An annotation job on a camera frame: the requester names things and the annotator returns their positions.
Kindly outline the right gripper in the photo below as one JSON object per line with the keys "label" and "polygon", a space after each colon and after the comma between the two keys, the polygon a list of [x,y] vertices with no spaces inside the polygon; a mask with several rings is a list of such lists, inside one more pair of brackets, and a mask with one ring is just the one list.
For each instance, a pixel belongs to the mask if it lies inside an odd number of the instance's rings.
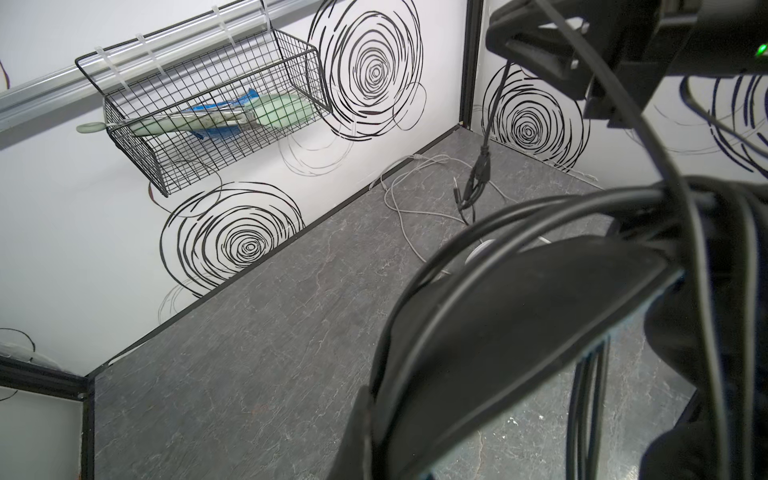
{"label": "right gripper", "polygon": [[661,40],[660,1],[509,1],[490,16],[486,47],[573,100],[583,116],[631,129],[595,66],[644,109],[674,57]]}

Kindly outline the black blue gaming headset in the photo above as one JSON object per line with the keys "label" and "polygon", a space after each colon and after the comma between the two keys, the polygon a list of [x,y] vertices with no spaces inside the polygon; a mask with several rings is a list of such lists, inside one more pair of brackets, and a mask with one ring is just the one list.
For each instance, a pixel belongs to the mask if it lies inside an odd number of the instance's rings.
{"label": "black blue gaming headset", "polygon": [[[565,475],[596,478],[611,336],[643,311],[647,342],[695,394],[647,448],[640,477],[765,478],[767,189],[689,183],[709,257],[713,346],[662,186],[505,208],[440,249],[398,299],[330,477],[428,479],[472,431],[573,366]],[[551,244],[527,248],[539,236]],[[466,264],[485,239],[495,242]]]}

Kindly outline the white headphones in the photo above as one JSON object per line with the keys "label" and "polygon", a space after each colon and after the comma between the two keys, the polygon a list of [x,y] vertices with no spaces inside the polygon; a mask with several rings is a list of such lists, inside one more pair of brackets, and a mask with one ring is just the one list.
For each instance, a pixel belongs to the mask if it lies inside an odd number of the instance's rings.
{"label": "white headphones", "polygon": [[[495,242],[494,239],[485,239],[480,240],[479,245],[474,247],[470,253],[468,254],[467,258],[465,259],[465,263],[469,264],[472,262],[475,258],[477,258],[481,253],[489,249],[492,244]],[[527,245],[527,248],[534,248],[534,247],[540,247],[544,245],[551,244],[551,241],[539,236],[536,240],[532,241],[530,244]]]}

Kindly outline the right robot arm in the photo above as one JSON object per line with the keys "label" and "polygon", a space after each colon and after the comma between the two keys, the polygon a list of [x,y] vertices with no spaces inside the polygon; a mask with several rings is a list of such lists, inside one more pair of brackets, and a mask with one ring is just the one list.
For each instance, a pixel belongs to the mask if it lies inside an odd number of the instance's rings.
{"label": "right robot arm", "polygon": [[[602,57],[639,108],[667,76],[764,74],[764,1],[555,1],[553,7]],[[584,116],[626,128],[605,88],[554,22],[532,1],[495,10],[486,48],[573,100]]]}

